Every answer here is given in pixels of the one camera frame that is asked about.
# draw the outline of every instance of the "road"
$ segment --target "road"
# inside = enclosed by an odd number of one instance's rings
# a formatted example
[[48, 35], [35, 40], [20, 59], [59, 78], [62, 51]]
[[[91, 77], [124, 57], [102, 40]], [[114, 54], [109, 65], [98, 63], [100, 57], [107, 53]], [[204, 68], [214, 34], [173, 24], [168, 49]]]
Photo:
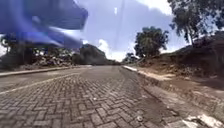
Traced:
[[188, 112], [170, 109], [145, 85], [109, 66], [0, 78], [0, 128], [188, 128], [178, 122]]

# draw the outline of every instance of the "tree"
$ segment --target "tree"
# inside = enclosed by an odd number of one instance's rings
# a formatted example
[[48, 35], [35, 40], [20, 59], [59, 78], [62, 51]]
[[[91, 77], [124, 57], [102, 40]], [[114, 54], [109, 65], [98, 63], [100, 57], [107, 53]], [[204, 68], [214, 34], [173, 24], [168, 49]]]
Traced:
[[122, 60], [124, 64], [130, 64], [136, 62], [138, 59], [134, 56], [134, 53], [127, 53], [126, 57]]
[[171, 28], [187, 42], [224, 27], [223, 0], [168, 0], [174, 14]]
[[161, 48], [166, 49], [168, 31], [155, 27], [145, 27], [142, 32], [137, 34], [135, 43], [136, 55], [140, 58], [158, 55]]

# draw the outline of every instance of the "sky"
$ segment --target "sky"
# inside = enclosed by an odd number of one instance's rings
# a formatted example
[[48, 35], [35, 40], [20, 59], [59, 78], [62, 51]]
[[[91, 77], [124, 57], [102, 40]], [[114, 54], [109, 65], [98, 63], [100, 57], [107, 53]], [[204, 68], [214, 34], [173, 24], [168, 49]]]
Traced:
[[134, 52], [137, 32], [143, 27], [160, 27], [170, 31], [167, 51], [187, 45], [172, 31], [172, 12], [166, 0], [80, 0], [89, 11], [83, 30], [84, 43], [97, 46], [108, 59], [121, 61], [127, 52]]

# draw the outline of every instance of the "vegetation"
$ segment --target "vegetation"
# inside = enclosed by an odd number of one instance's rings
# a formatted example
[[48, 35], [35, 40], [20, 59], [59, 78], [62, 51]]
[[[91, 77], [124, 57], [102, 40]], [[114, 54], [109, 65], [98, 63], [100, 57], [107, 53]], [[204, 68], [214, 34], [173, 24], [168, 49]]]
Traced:
[[137, 34], [135, 43], [136, 55], [140, 58], [158, 55], [161, 48], [166, 49], [168, 31], [155, 27], [145, 27], [142, 29], [142, 32]]
[[107, 60], [104, 52], [90, 44], [84, 45], [80, 51], [75, 52], [47, 43], [21, 42], [10, 35], [3, 36], [0, 43], [7, 48], [7, 53], [0, 57], [0, 70], [14, 70], [19, 67], [36, 69], [80, 64], [119, 64], [116, 61]]
[[224, 27], [223, 0], [168, 0], [174, 18], [171, 27], [193, 43]]
[[123, 64], [132, 64], [138, 61], [138, 58], [135, 57], [134, 53], [127, 53], [126, 57], [122, 60]]

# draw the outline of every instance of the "hillside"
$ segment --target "hillside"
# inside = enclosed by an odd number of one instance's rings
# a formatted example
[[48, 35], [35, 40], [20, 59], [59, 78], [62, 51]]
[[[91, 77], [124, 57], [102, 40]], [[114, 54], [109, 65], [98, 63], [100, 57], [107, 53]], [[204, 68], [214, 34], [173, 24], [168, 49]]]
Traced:
[[224, 74], [223, 32], [201, 38], [193, 45], [186, 46], [173, 53], [161, 54], [139, 64], [166, 73], [182, 76], [201, 76]]

